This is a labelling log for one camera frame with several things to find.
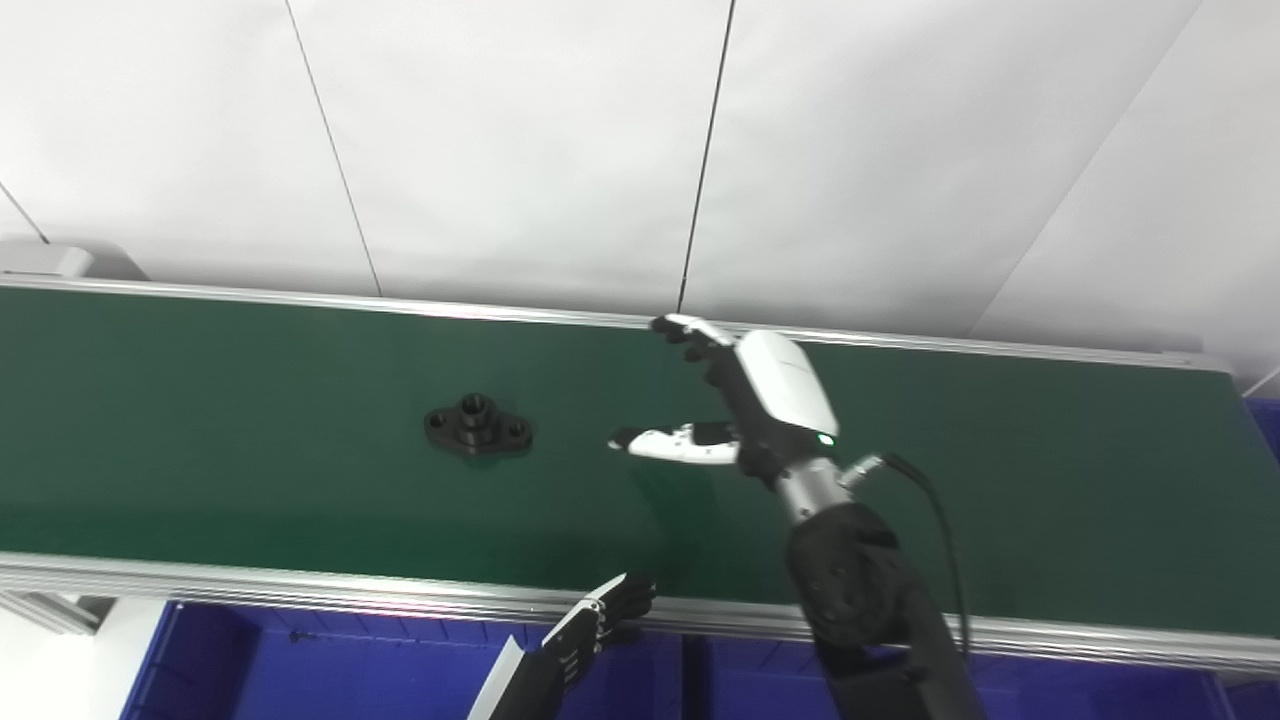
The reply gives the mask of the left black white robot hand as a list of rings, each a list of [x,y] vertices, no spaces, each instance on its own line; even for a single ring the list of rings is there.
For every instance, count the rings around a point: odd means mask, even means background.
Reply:
[[[467,717],[556,719],[598,655],[639,637],[630,624],[655,597],[650,577],[622,573],[584,594],[532,648],[507,638]]]

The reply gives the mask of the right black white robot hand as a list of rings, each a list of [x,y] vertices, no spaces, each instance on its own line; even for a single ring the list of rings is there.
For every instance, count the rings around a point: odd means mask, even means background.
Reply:
[[[667,462],[733,465],[767,486],[795,464],[835,457],[838,420],[800,345],[773,331],[735,336],[677,313],[654,318],[650,328],[671,343],[686,343],[690,363],[707,363],[705,380],[730,418],[622,427],[609,437],[609,448]]]

